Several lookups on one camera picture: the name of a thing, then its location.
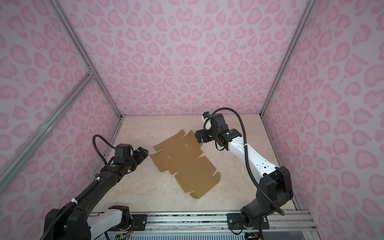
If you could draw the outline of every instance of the metal bracket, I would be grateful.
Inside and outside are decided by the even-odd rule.
[[[244,238],[245,239],[256,239],[256,240],[258,240],[259,239],[259,235],[258,235],[258,233],[255,233],[255,232],[246,232],[246,233],[244,233]]]
[[[133,231],[144,231],[147,224],[147,215],[146,214],[134,214],[132,215],[133,222]]]
[[[227,220],[228,220],[228,229],[229,230],[244,230],[243,226],[243,218],[241,217],[241,214],[227,214]],[[266,221],[262,222],[262,229],[269,229],[269,223],[267,217],[265,217]],[[258,226],[254,226],[251,228],[252,230],[258,229]]]

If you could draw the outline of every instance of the pink leopard print wall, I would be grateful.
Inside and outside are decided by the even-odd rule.
[[[266,122],[323,240],[384,239],[384,1],[320,1]]]
[[[62,0],[123,114],[259,113],[306,0]]]
[[[45,215],[76,197],[91,181],[100,161],[92,137],[108,139],[117,118],[95,83],[36,150],[0,195],[0,239],[39,239]],[[99,139],[102,152],[106,146]]]
[[[0,3],[0,173],[85,76],[44,0]]]

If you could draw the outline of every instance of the wire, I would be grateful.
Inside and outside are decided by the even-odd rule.
[[[240,126],[243,130],[243,139],[244,139],[244,154],[245,154],[245,166],[247,168],[247,171],[248,171],[248,175],[249,177],[251,178],[253,184],[256,186],[257,190],[260,191],[260,193],[263,195],[263,197],[272,205],[272,207],[280,214],[280,215],[285,215],[284,211],[261,189],[261,187],[259,186],[259,183],[256,181],[255,177],[253,176],[252,174],[252,171],[251,171],[251,168],[249,166],[249,160],[248,160],[248,146],[247,146],[247,136],[245,134],[245,128],[244,128],[244,124],[243,124],[243,121],[240,117],[240,115],[235,111],[233,110],[232,108],[219,108],[217,109],[216,111],[214,111],[211,115],[214,115],[215,113],[217,113],[218,111],[221,111],[221,110],[230,110],[231,112],[233,112],[234,114],[236,114],[237,118],[239,119],[240,121]]]
[[[128,233],[132,232],[134,227],[135,227],[135,221],[132,221],[132,228],[131,228],[131,230]]]
[[[240,235],[240,234],[243,232],[243,227],[244,227],[243,222],[241,222],[241,230],[240,230],[240,232],[235,233],[232,229],[231,229],[231,232],[232,232],[233,234],[235,234],[235,235]]]
[[[115,159],[115,157],[111,157],[111,159],[109,160],[108,164],[110,164],[113,160]]]
[[[111,240],[111,239],[109,238],[109,236],[108,236],[107,231],[104,232],[104,235],[105,235],[105,238],[106,238],[107,240]]]
[[[99,183],[99,179],[96,179],[93,183],[91,183],[82,193],[80,193],[76,198],[75,200],[77,202],[79,202],[81,199],[83,199],[85,196],[87,196],[95,187],[96,185]],[[51,224],[49,224],[49,226],[47,227],[47,229],[44,231],[43,235],[41,236],[40,240],[44,240],[46,238],[46,236],[48,235],[48,233],[54,228],[54,226],[56,225],[56,223],[58,223],[60,221],[60,219],[70,210],[72,209],[72,207],[74,207],[76,205],[75,202],[71,202],[65,209],[63,209],[58,215],[57,217],[51,222]]]
[[[205,128],[205,126],[207,125],[208,120],[209,120],[209,118],[207,117],[206,121],[204,122],[204,126],[203,126],[204,130],[208,130],[208,129]]]
[[[225,149],[225,147],[223,147],[223,149],[218,149],[217,148],[217,141],[215,141],[215,146],[216,146],[216,149],[219,150],[219,151],[223,151]]]
[[[107,140],[105,140],[105,138],[103,138],[101,135],[98,135],[96,134],[95,136],[93,136],[92,138],[92,143],[93,143],[93,147],[95,148],[97,154],[101,157],[101,159],[103,160],[104,164],[107,165],[107,160],[105,160],[104,156],[101,154],[101,152],[99,151],[97,145],[96,145],[96,138],[99,137],[101,140],[103,140],[106,144],[108,144],[109,147],[113,148],[113,149],[116,149],[114,146],[112,146]]]
[[[258,223],[259,238],[260,238],[261,240],[265,240],[265,239],[264,239],[264,236],[263,236],[262,220],[263,220],[263,217],[260,217],[260,218],[259,218],[259,223]]]

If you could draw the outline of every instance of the unfolded cardboard box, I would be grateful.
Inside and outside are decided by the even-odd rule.
[[[195,198],[201,198],[220,180],[220,173],[206,156],[200,157],[203,151],[194,132],[187,135],[181,130],[177,134],[159,143],[153,148],[157,151],[151,154],[152,160],[160,172],[177,172],[175,178],[184,192],[190,192]]]

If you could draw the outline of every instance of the cable tie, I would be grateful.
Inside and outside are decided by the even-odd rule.
[[[71,202],[76,203],[76,205],[79,203],[75,198],[72,198],[72,199],[71,199]]]

